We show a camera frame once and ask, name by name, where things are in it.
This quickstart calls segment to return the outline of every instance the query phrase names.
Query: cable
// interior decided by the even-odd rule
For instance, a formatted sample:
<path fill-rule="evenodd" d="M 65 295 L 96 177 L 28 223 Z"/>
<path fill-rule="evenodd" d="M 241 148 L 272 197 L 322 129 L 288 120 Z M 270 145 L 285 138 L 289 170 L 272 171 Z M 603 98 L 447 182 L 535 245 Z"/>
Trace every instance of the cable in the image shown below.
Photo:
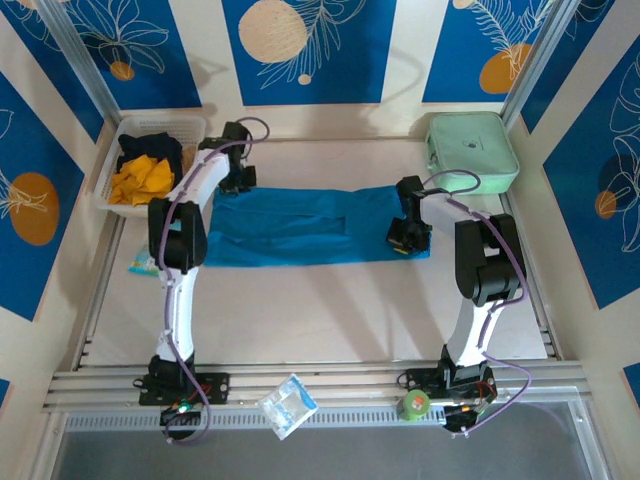
<path fill-rule="evenodd" d="M 205 407 L 205 411 L 207 412 L 207 415 L 206 415 L 207 418 L 206 418 L 204 429 L 201 431 L 200 435 L 198 435 L 195 438 L 176 441 L 169 436 L 169 423 L 166 425 L 164 430 L 164 435 L 165 437 L 167 437 L 167 442 L 174 443 L 176 445 L 193 445 L 195 443 L 200 442 L 207 435 L 210 427 L 209 424 L 211 419 L 211 405 L 209 404 L 209 399 L 207 398 L 207 394 L 204 392 L 204 390 L 200 386 L 200 383 L 196 380 L 195 376 L 191 373 L 191 370 L 189 370 L 189 367 L 187 367 L 184 360 L 180 357 L 178 348 L 176 347 L 176 344 L 173 340 L 173 332 L 171 330 L 171 321 L 170 321 L 171 310 L 173 306 L 172 305 L 173 275 L 171 274 L 171 270 L 167 268 L 167 265 L 164 262 L 164 253 L 167 248 L 167 239 L 169 237 L 171 219 L 173 218 L 173 214 L 175 213 L 176 208 L 180 203 L 180 200 L 182 199 L 182 197 L 186 195 L 189 185 L 191 185 L 191 182 L 193 182 L 193 180 L 196 178 L 198 172 L 200 171 L 200 169 L 202 169 L 204 164 L 206 164 L 209 160 L 216 157 L 217 155 L 222 153 L 223 150 L 229 147 L 233 147 L 234 145 L 253 145 L 256 143 L 264 142 L 267 138 L 269 138 L 269 134 L 271 133 L 271 130 L 269 129 L 269 125 L 267 125 L 265 121 L 257 117 L 243 117 L 239 120 L 236 120 L 236 122 L 238 123 L 242 123 L 244 121 L 255 121 L 255 122 L 261 123 L 266 130 L 265 135 L 258 139 L 234 140 L 232 142 L 227 142 L 224 145 L 221 145 L 218 148 L 216 148 L 213 152 L 209 153 L 201 163 L 198 163 L 195 166 L 195 168 L 192 168 L 191 171 L 188 173 L 186 179 L 184 180 L 184 184 L 181 190 L 178 192 L 178 194 L 176 195 L 176 198 L 173 200 L 173 202 L 169 206 L 169 211 L 167 212 L 167 219 L 165 220 L 164 228 L 162 229 L 162 237 L 160 238 L 160 248 L 158 250 L 158 264 L 160 266 L 160 270 L 165 272 L 167 275 L 167 296 L 165 298 L 165 304 L 164 304 L 164 329 L 167 332 L 166 334 L 167 344 L 169 345 L 169 348 L 171 349 L 173 356 L 176 358 L 178 364 L 180 365 L 180 368 L 184 371 L 189 381 L 196 388 L 198 394 L 200 395 L 200 398 L 202 399 L 202 403 Z"/>
<path fill-rule="evenodd" d="M 428 183 L 433 182 L 436 178 L 441 177 L 443 175 L 447 175 L 449 173 L 462 173 L 464 175 L 471 175 L 475 181 L 476 184 L 473 187 L 469 187 L 469 188 L 461 188 L 460 190 L 454 190 L 453 192 L 449 192 L 449 194 L 451 195 L 460 195 L 461 193 L 471 193 L 474 190 L 477 190 L 480 185 L 482 184 L 482 180 L 480 179 L 480 177 L 473 173 L 471 170 L 463 170 L 461 168 L 452 168 L 451 170 L 443 170 L 441 172 L 438 172 L 436 174 L 431 175 L 429 178 L 427 178 L 424 183 L 422 184 L 422 186 L 426 186 Z"/>
<path fill-rule="evenodd" d="M 438 176 L 444 175 L 444 174 L 447 174 L 447 173 L 463 173 L 463 174 L 466 174 L 466 175 L 471 175 L 473 178 L 476 179 L 477 183 L 473 187 L 465 188 L 465 189 L 461 189 L 461 190 L 456 190 L 454 192 L 449 192 L 450 196 L 449 196 L 449 198 L 447 198 L 446 201 L 450 205 L 452 205 L 453 207 L 455 207 L 455 208 L 457 208 L 459 210 L 462 210 L 463 212 L 468 213 L 470 216 L 472 216 L 474 218 L 477 218 L 477 219 L 481 220 L 487 226 L 487 228 L 491 231 L 491 233 L 496 238 L 496 240 L 498 240 L 498 243 L 503 248 L 504 252 L 507 254 L 507 257 L 509 258 L 509 261 L 511 262 L 511 265 L 514 268 L 514 270 L 516 272 L 516 275 L 518 276 L 518 280 L 520 281 L 520 285 L 522 287 L 522 295 L 520 297 L 511 299 L 511 300 L 504 300 L 502 302 L 496 302 L 489 309 L 489 311 L 487 312 L 487 316 L 486 316 L 486 318 L 484 320 L 484 323 L 482 324 L 482 328 L 480 330 L 480 336 L 478 338 L 477 347 L 480 350 L 480 353 L 482 354 L 482 356 L 485 359 L 487 359 L 488 361 L 497 363 L 497 364 L 502 365 L 504 367 L 508 367 L 508 368 L 512 368 L 514 370 L 518 370 L 519 372 L 522 372 L 522 373 L 525 374 L 525 376 L 527 377 L 527 380 L 526 380 L 524 386 L 518 391 L 518 393 L 516 393 L 513 397 L 511 397 L 509 400 L 507 400 L 506 403 L 501 405 L 497 410 L 492 412 L 489 416 L 485 417 L 484 419 L 482 419 L 480 422 L 476 423 L 472 427 L 470 427 L 468 429 L 465 429 L 462 432 L 453 434 L 454 436 L 458 436 L 458 435 L 465 435 L 466 436 L 466 435 L 469 435 L 474 430 L 480 428 L 482 425 L 486 424 L 492 418 L 495 418 L 498 415 L 500 415 L 501 413 L 503 413 L 507 408 L 509 408 L 513 403 L 515 403 L 527 391 L 527 389 L 531 386 L 531 383 L 533 382 L 533 376 L 531 375 L 531 372 L 529 372 L 529 370 L 527 370 L 524 367 L 521 367 L 520 365 L 516 365 L 516 364 L 510 363 L 510 362 L 505 362 L 504 360 L 498 360 L 497 358 L 494 358 L 494 357 L 490 356 L 486 352 L 486 348 L 487 347 L 484 344 L 485 336 L 487 334 L 487 329 L 488 329 L 489 325 L 491 324 L 491 319 L 493 317 L 493 314 L 496 311 L 498 311 L 498 310 L 500 310 L 500 309 L 502 309 L 504 307 L 507 307 L 509 305 L 515 305 L 516 303 L 520 303 L 520 302 L 523 302 L 524 300 L 526 300 L 529 297 L 529 285 L 527 284 L 527 279 L 525 278 L 524 271 L 522 270 L 522 267 L 518 263 L 518 260 L 516 259 L 515 254 L 513 253 L 513 251 L 511 250 L 511 248 L 507 244 L 507 242 L 504 239 L 504 237 L 500 234 L 498 229 L 493 225 L 493 223 L 491 223 L 491 220 L 489 220 L 487 217 L 485 217 L 481 213 L 476 212 L 474 210 L 471 210 L 469 207 L 467 207 L 463 203 L 460 203 L 457 200 L 454 200 L 452 198 L 454 194 L 470 193 L 470 192 L 476 190 L 480 186 L 480 184 L 482 183 L 482 180 L 480 179 L 480 177 L 478 175 L 476 175 L 475 173 L 473 173 L 473 172 L 471 172 L 469 170 L 463 170 L 463 169 L 443 170 L 442 172 L 438 172 L 435 175 L 433 175 L 430 178 L 428 178 L 427 181 L 425 181 L 423 183 L 423 185 L 426 185 L 429 182 L 433 181 Z"/>

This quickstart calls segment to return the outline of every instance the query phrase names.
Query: small packet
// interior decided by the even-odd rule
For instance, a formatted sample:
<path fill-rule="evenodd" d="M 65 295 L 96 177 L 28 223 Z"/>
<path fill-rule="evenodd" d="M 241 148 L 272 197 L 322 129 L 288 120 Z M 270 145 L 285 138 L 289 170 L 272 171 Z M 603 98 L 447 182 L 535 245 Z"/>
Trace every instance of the small packet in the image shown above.
<path fill-rule="evenodd" d="M 258 406 L 280 440 L 287 438 L 318 410 L 318 405 L 295 374 L 260 400 Z"/>
<path fill-rule="evenodd" d="M 181 223 L 180 220 L 176 220 L 169 227 L 170 230 L 180 230 Z M 139 273 L 140 275 L 151 275 L 154 277 L 158 276 L 160 269 L 156 265 L 155 259 L 149 253 L 149 242 L 145 241 L 144 245 L 138 251 L 136 258 L 133 260 L 131 265 L 129 265 L 130 272 Z"/>

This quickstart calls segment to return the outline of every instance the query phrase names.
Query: plastic basket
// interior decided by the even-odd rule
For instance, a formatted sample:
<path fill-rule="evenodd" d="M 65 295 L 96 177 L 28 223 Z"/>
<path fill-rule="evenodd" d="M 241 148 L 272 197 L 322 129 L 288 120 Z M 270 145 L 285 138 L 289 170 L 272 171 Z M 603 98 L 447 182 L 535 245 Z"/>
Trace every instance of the plastic basket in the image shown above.
<path fill-rule="evenodd" d="M 118 126 L 113 143 L 102 166 L 96 189 L 93 192 L 94 203 L 101 210 L 111 210 L 123 217 L 146 217 L 147 206 L 111 205 L 111 177 L 116 172 L 118 157 L 122 149 L 118 137 L 123 133 L 133 137 L 153 133 L 167 132 L 182 144 L 182 148 L 197 147 L 204 139 L 206 129 L 204 118 L 197 115 L 136 115 L 127 117 Z"/>

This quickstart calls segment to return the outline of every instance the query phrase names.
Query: folded blue fabric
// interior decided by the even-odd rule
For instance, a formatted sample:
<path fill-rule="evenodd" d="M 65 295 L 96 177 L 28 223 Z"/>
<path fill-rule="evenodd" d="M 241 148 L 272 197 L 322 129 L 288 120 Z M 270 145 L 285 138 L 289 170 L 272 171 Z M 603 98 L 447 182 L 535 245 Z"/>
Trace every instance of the folded blue fabric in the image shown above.
<path fill-rule="evenodd" d="M 213 200 L 205 265 L 265 267 L 426 258 L 386 242 L 403 218 L 393 186 L 356 192 L 254 188 Z"/>

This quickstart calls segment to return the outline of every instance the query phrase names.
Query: floor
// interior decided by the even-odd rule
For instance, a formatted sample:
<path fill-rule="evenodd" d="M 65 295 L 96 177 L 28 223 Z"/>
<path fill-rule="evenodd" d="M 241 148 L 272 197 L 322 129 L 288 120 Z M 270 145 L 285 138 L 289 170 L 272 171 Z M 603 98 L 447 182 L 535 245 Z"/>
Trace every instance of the floor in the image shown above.
<path fill-rule="evenodd" d="M 250 162 L 264 187 L 356 190 L 429 174 L 415 141 L 273 142 Z M 497 196 L 467 196 L 501 212 Z M 127 220 L 106 297 L 82 364 L 145 365 L 162 328 L 157 279 L 129 273 L 146 221 Z M 296 268 L 203 268 L 194 295 L 198 363 L 436 360 L 453 332 L 462 297 L 453 242 L 434 232 L 425 260 Z M 546 358 L 530 303 L 500 317 L 489 353 Z"/>

